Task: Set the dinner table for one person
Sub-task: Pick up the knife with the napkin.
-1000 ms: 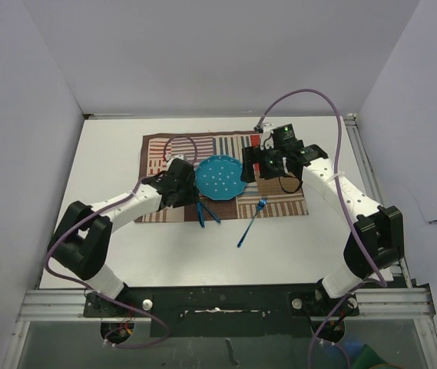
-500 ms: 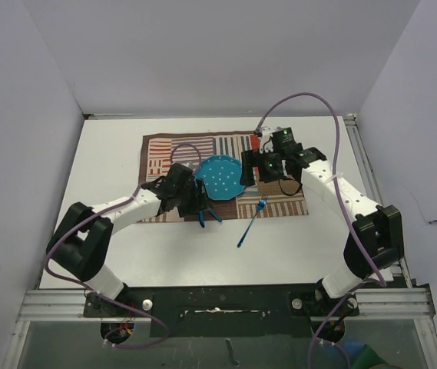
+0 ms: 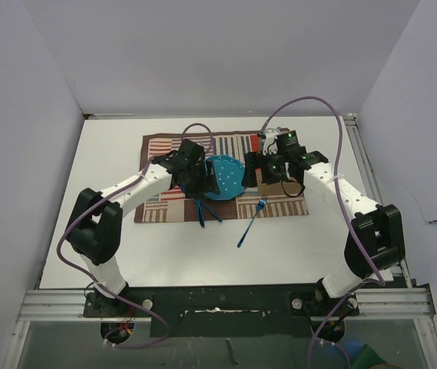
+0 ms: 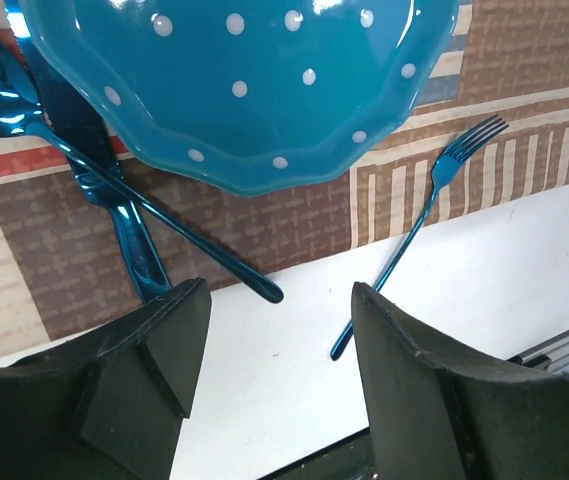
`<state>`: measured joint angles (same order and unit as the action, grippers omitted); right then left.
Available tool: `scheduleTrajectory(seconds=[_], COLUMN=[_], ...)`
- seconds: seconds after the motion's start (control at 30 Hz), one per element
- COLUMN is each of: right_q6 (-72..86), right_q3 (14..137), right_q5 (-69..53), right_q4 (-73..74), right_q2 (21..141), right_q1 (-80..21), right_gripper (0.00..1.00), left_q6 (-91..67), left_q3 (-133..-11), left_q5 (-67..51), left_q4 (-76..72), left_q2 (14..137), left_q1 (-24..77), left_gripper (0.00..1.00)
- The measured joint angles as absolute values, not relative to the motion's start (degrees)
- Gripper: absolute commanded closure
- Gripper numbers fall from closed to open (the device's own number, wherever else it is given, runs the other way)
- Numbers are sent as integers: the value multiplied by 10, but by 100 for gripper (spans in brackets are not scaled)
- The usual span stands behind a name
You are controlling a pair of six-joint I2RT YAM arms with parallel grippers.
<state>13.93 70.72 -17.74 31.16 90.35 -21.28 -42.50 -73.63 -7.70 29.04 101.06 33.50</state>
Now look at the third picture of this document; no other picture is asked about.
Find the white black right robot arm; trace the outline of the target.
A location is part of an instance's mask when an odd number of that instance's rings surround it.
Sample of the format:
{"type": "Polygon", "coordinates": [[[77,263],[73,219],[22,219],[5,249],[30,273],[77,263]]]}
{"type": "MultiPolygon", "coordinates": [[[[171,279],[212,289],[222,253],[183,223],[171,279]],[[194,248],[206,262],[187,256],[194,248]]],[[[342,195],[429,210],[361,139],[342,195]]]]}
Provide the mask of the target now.
{"type": "Polygon", "coordinates": [[[396,206],[382,205],[365,196],[318,151],[247,153],[243,186],[257,185],[257,169],[261,170],[261,180],[267,185],[287,179],[298,181],[338,211],[346,222],[348,235],[340,265],[319,280],[319,291],[314,295],[319,312],[332,314],[341,306],[342,296],[364,284],[386,284],[382,272],[406,256],[402,215],[396,206]]]}

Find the white blue mug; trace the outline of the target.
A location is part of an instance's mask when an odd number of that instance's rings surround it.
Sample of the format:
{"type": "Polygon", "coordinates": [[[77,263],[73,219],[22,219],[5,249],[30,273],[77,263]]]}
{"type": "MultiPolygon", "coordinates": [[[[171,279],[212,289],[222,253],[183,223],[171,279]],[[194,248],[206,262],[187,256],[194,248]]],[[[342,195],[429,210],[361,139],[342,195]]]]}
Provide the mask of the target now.
{"type": "Polygon", "coordinates": [[[281,127],[277,128],[266,128],[258,133],[260,138],[260,144],[263,149],[267,148],[270,144],[274,143],[275,138],[282,132],[281,127]]]}

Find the blue polka dot plate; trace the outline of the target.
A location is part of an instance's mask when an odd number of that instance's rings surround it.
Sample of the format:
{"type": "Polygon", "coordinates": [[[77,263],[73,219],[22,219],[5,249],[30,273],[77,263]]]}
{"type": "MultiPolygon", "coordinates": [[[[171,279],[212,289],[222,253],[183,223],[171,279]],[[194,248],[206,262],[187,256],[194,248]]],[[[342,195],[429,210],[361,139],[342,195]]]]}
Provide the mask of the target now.
{"type": "Polygon", "coordinates": [[[212,155],[206,160],[211,164],[216,189],[208,191],[204,197],[213,201],[229,201],[243,194],[242,180],[245,167],[238,159],[228,155],[212,155]]]}

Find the blue metallic knife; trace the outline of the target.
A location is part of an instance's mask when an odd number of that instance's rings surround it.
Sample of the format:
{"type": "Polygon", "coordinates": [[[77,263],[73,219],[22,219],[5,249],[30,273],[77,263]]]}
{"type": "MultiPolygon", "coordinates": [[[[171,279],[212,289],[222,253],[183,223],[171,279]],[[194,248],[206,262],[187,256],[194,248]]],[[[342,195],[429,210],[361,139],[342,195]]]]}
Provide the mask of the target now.
{"type": "Polygon", "coordinates": [[[203,204],[199,198],[195,198],[194,202],[197,207],[197,220],[202,228],[205,228],[205,220],[204,220],[204,213],[203,213],[203,204]]]}

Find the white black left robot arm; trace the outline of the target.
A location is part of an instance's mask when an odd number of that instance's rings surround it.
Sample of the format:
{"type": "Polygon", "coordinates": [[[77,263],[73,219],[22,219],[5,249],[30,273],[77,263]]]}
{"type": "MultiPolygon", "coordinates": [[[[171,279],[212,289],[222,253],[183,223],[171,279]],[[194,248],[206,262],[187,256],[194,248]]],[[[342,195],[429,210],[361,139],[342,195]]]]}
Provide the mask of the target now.
{"type": "Polygon", "coordinates": [[[129,304],[123,292],[127,282],[115,257],[123,220],[140,204],[173,188],[186,198],[218,190],[204,147],[186,138],[177,150],[148,159],[141,171],[119,184],[102,191],[86,188],[78,195],[57,254],[94,282],[103,295],[101,306],[110,315],[123,314],[129,304]]]}

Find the striped patchwork placemat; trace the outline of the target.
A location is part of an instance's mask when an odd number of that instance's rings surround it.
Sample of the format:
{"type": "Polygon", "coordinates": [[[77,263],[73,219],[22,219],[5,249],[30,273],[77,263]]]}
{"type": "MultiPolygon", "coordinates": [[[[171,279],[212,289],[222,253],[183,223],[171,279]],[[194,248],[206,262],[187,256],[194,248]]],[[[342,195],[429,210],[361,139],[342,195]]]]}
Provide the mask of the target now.
{"type": "MultiPolygon", "coordinates": [[[[254,131],[224,131],[213,134],[215,154],[229,155],[239,161],[249,151],[260,148],[260,140],[254,131]]],[[[141,167],[147,159],[176,150],[180,146],[181,136],[171,133],[145,135],[141,145],[141,167]]],[[[262,195],[267,195],[267,205],[258,214],[259,218],[275,218],[286,216],[307,215],[308,207],[304,196],[287,197],[284,193],[294,194],[300,190],[295,183],[263,184],[260,180],[260,170],[256,170],[256,188],[247,188],[242,195],[229,201],[204,201],[224,220],[252,218],[255,206],[262,195]]],[[[205,220],[214,217],[204,212],[205,220]]],[[[192,199],[185,197],[179,188],[172,188],[162,194],[153,196],[139,205],[135,211],[136,223],[180,223],[197,221],[197,207],[192,199]]]]}

